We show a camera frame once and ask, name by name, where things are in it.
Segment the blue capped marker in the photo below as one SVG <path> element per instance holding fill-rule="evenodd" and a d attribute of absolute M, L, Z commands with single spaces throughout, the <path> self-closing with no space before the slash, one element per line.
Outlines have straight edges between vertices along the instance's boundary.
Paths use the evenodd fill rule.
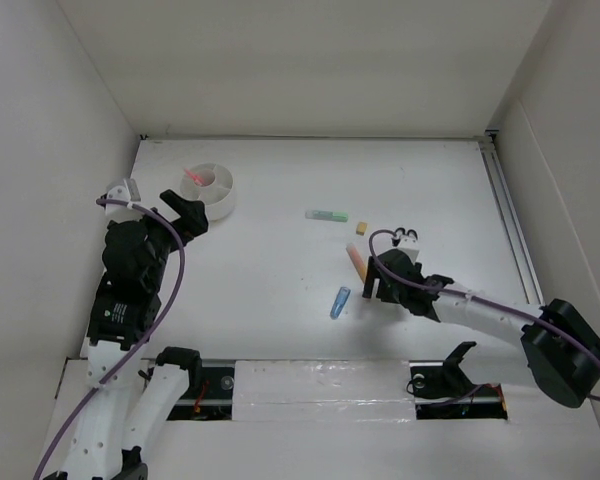
<path fill-rule="evenodd" d="M 334 299 L 334 302 L 332 304 L 332 307 L 330 309 L 330 314 L 329 317 L 333 320 L 338 319 L 341 315 L 341 313 L 344 310 L 344 307 L 346 306 L 346 303 L 349 299 L 349 296 L 351 294 L 351 289 L 348 287 L 341 287 L 338 291 L 338 293 L 336 294 L 336 297 Z"/>

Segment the orange highlighter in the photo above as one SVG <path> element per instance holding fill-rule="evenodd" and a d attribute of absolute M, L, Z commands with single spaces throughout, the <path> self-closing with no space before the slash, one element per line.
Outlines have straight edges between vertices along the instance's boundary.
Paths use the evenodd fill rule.
<path fill-rule="evenodd" d="M 362 258 L 361 254 L 353 243 L 348 243 L 346 245 L 346 253 L 352 262 L 352 265 L 355 268 L 361 282 L 364 283 L 367 276 L 366 261 Z"/>

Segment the red thin pen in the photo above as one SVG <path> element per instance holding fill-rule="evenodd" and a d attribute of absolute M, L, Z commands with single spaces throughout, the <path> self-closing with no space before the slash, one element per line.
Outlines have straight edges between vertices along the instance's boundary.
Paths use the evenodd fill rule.
<path fill-rule="evenodd" d="M 188 169 L 184 169 L 185 174 L 198 186 L 204 186 L 204 180 L 197 174 Z"/>

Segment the aluminium rail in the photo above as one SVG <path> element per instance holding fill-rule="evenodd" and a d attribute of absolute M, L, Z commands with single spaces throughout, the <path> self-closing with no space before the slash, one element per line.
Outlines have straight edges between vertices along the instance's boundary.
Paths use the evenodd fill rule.
<path fill-rule="evenodd" d="M 514 263 L 528 303 L 544 303 L 531 255 L 509 192 L 496 148 L 497 131 L 487 130 L 476 138 L 489 177 L 497 208 L 509 241 Z"/>
<path fill-rule="evenodd" d="M 175 404 L 172 420 L 215 421 L 232 419 L 235 365 L 239 361 L 206 361 L 199 384 L 190 388 Z M 487 386 L 457 404 L 425 400 L 413 395 L 410 379 L 406 391 L 413 397 L 415 420 L 505 420 L 508 417 L 502 391 Z"/>

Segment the white round divided organizer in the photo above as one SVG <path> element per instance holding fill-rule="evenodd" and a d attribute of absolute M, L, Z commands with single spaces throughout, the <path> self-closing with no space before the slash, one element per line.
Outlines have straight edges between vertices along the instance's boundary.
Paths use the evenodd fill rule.
<path fill-rule="evenodd" d="M 205 185 L 196 185 L 184 172 L 180 184 L 181 196 L 187 200 L 202 201 L 209 221 L 222 220 L 233 212 L 236 189 L 229 169 L 216 163 L 203 163 L 184 169 L 199 175 Z"/>

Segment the green highlighter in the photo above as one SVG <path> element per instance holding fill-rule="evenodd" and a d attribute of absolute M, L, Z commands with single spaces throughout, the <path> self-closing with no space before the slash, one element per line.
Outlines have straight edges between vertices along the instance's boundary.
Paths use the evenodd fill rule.
<path fill-rule="evenodd" d="M 349 220 L 349 216 L 344 212 L 326 211 L 326 210 L 306 210 L 305 218 L 310 220 L 342 222 Z"/>

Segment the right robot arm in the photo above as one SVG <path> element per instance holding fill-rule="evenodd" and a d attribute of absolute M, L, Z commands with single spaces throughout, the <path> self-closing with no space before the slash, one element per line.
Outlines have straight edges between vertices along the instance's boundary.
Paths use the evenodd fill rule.
<path fill-rule="evenodd" d="M 509 305 L 421 270 L 403 249 L 372 253 L 363 295 L 436 324 L 466 327 L 513 352 L 491 354 L 476 340 L 462 340 L 445 358 L 413 368 L 415 397 L 444 407 L 505 383 L 536 387 L 572 409 L 600 401 L 600 336 L 572 304 Z"/>

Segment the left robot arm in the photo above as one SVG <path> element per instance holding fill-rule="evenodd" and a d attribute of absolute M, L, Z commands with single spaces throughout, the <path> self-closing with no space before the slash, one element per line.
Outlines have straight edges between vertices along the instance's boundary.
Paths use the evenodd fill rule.
<path fill-rule="evenodd" d="M 145 479 L 160 430 L 182 397 L 202 387 L 198 351 L 167 347 L 140 369 L 149 340 L 165 320 L 185 273 L 185 247 L 205 234 L 200 200 L 160 195 L 177 215 L 167 220 L 125 187 L 97 199 L 109 219 L 104 272 L 86 333 L 87 393 L 51 440 L 37 479 Z"/>

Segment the aluminium rail right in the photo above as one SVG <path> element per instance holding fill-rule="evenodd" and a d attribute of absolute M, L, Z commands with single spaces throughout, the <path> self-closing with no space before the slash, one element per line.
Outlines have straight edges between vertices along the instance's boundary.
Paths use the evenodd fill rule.
<path fill-rule="evenodd" d="M 509 192 L 496 148 L 497 131 L 487 130 L 476 138 L 489 177 L 497 208 L 509 241 L 514 263 L 528 303 L 544 303 L 531 255 Z"/>

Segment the aluminium rail front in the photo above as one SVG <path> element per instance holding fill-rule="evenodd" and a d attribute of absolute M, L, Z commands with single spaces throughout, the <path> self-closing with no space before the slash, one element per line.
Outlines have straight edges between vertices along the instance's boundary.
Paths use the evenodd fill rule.
<path fill-rule="evenodd" d="M 206 361 L 199 384 L 190 388 L 175 404 L 172 420 L 215 421 L 232 419 L 235 365 L 239 361 Z M 425 400 L 413 395 L 410 379 L 406 391 L 413 397 L 415 420 L 505 420 L 508 417 L 502 391 L 487 386 L 457 404 Z"/>

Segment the small yellow eraser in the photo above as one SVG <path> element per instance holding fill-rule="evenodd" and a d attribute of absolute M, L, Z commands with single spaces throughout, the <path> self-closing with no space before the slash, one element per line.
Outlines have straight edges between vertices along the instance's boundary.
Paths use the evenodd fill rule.
<path fill-rule="evenodd" d="M 359 222 L 356 226 L 356 233 L 358 235 L 364 235 L 367 231 L 368 224 L 366 222 Z"/>

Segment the black handled scissors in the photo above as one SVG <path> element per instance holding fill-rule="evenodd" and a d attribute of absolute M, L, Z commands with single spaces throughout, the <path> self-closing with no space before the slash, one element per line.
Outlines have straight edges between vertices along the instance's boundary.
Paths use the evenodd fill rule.
<path fill-rule="evenodd" d="M 393 232 L 392 245 L 394 247 L 397 247 L 403 242 L 418 242 L 418 233 L 414 229 L 405 229 L 404 227 L 398 227 Z"/>

